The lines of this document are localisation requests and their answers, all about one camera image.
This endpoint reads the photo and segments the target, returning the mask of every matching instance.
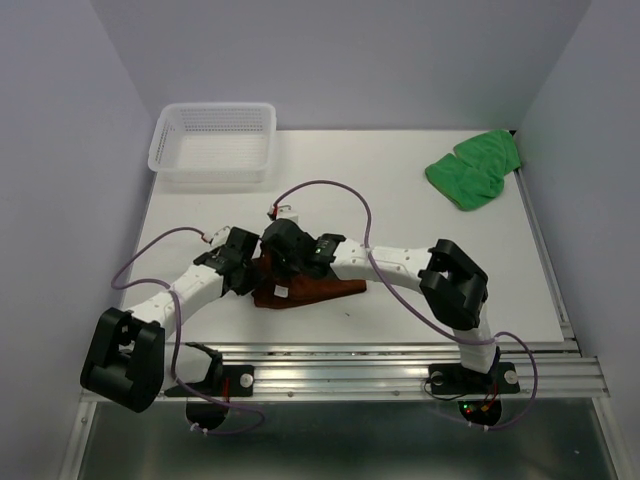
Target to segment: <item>white plastic basket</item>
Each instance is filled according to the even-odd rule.
[[[174,103],[160,114],[149,168],[178,182],[261,182],[276,111],[267,103]]]

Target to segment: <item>black and white robotic arm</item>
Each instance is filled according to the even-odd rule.
[[[263,277],[252,261],[258,242],[270,251],[276,277],[297,274],[312,278],[380,281],[371,253],[389,283],[421,293],[435,317],[459,339],[461,367],[491,384],[499,360],[483,314],[487,275],[453,242],[439,240],[433,248],[373,247],[341,235],[313,238],[295,221],[273,221],[262,237],[240,228],[212,238],[212,249],[194,260],[170,290],[180,300],[182,322],[227,292],[251,292]],[[171,353],[165,340],[174,334],[178,316],[168,290],[121,311],[110,308],[98,321],[81,375],[84,388],[133,411],[145,410],[161,390],[175,387]],[[199,344],[187,344],[177,371],[184,382],[214,382],[222,356]]]

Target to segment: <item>brown cloth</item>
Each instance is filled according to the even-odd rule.
[[[299,307],[367,290],[367,282],[364,280],[315,280],[306,275],[276,280],[271,272],[271,256],[267,251],[263,251],[260,258],[255,259],[254,263],[266,277],[264,282],[251,294],[254,305],[259,308]],[[281,287],[278,290],[283,294],[286,292],[286,298],[275,295],[277,287]]]

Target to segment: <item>green cloth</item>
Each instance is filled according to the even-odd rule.
[[[509,132],[493,130],[453,148],[425,174],[440,193],[461,210],[475,210],[504,189],[504,176],[520,166],[518,150]]]

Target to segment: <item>clothing label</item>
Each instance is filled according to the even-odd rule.
[[[273,290],[273,294],[276,297],[288,298],[289,289],[287,287],[281,287],[280,285],[276,285],[276,288]]]

